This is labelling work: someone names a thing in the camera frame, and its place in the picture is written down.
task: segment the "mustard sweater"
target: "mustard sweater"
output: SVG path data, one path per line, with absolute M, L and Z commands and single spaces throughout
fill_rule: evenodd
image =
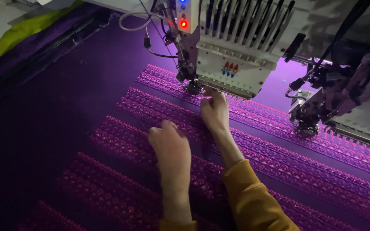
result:
M 222 177 L 239 231 L 300 231 L 259 181 L 248 160 L 236 163 Z M 195 231 L 197 223 L 177 224 L 161 220 L 160 230 Z

